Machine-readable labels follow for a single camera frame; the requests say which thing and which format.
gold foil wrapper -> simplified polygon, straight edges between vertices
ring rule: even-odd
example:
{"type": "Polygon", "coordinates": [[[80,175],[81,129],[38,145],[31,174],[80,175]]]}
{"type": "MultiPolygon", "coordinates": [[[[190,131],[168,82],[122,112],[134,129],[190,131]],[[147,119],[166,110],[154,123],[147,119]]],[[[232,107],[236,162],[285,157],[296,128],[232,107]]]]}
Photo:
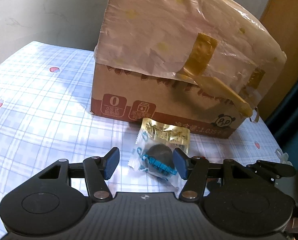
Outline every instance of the gold foil wrapper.
{"type": "Polygon", "coordinates": [[[141,129],[145,130],[153,139],[160,139],[179,147],[185,154],[189,153],[190,130],[185,127],[178,127],[154,121],[150,118],[143,118],[141,129]]]}

metal screw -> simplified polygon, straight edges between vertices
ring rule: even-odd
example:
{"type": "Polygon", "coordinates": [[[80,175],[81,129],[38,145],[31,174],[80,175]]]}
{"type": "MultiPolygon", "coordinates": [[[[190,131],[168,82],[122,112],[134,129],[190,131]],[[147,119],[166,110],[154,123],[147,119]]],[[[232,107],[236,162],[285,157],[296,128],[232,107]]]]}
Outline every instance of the metal screw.
{"type": "Polygon", "coordinates": [[[198,197],[198,193],[192,190],[187,190],[185,192],[182,192],[182,197],[188,198],[188,199],[193,199],[198,197]]]}
{"type": "Polygon", "coordinates": [[[99,191],[95,192],[93,194],[93,196],[96,198],[99,198],[99,199],[105,199],[105,198],[108,198],[110,196],[110,194],[107,191],[99,190],[99,191]]]}

brown cardboard box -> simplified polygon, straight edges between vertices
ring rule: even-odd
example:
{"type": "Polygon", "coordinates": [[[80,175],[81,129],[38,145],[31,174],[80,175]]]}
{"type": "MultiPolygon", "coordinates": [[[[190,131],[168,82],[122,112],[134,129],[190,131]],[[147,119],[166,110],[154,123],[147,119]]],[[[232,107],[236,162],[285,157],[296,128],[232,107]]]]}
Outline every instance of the brown cardboard box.
{"type": "Polygon", "coordinates": [[[230,100],[211,97],[196,85],[97,63],[91,112],[127,122],[149,117],[218,138],[228,138],[245,119],[230,100]]]}

blue and white checkered tablecloth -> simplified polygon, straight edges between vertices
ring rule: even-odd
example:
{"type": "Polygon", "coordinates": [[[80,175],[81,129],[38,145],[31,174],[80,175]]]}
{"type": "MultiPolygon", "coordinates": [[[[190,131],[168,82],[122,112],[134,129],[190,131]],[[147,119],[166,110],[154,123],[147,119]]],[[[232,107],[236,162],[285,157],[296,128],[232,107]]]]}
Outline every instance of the blue and white checkered tablecloth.
{"type": "MultiPolygon", "coordinates": [[[[90,113],[94,64],[92,51],[34,41],[0,65],[0,201],[58,159],[82,162],[114,146],[120,163],[108,181],[112,193],[174,190],[127,166],[139,125],[90,113]]],[[[233,158],[243,165],[257,159],[279,162],[277,147],[262,120],[246,120],[229,139],[193,134],[190,156],[210,162],[233,158]]],[[[73,179],[72,186],[87,195],[83,180],[73,179]]],[[[5,233],[0,220],[0,238],[5,233]]]]}

marble wall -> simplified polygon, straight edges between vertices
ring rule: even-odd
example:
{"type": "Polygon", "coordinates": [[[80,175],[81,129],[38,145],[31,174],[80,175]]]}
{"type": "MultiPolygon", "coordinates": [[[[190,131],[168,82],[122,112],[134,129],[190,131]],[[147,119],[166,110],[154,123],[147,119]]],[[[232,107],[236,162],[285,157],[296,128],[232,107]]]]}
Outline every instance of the marble wall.
{"type": "MultiPolygon", "coordinates": [[[[260,18],[268,0],[235,0],[260,18]]],[[[0,63],[31,41],[94,50],[107,0],[0,0],[0,63]]]]}

